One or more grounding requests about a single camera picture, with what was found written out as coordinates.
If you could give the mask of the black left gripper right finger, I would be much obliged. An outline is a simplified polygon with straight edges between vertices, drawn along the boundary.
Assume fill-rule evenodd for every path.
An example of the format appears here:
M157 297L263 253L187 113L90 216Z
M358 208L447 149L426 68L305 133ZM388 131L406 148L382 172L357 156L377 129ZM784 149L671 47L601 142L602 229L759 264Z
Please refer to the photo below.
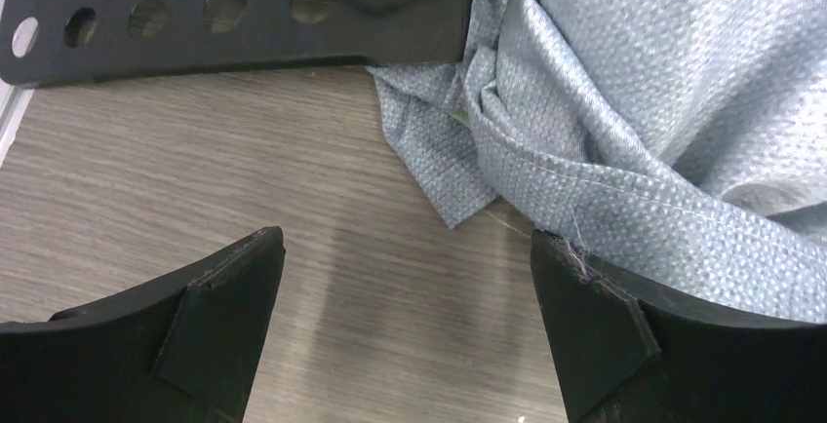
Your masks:
M826 328L706 301L536 231L531 271L571 422L822 422Z

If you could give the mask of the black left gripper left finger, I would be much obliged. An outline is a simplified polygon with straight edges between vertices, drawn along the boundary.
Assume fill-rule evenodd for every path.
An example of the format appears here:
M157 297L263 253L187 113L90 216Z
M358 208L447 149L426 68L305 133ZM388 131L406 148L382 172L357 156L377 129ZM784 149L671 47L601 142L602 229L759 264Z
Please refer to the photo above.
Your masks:
M240 422L285 258L266 227L45 322L1 326L5 422Z

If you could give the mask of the blue beige patchwork pillowcase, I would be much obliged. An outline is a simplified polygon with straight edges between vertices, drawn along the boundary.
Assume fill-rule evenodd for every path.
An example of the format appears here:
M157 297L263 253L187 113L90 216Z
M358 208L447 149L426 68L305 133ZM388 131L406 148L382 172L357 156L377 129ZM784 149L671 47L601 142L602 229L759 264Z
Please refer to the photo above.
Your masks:
M826 319L826 0L473 0L464 59L375 67L449 226L503 198L667 287Z

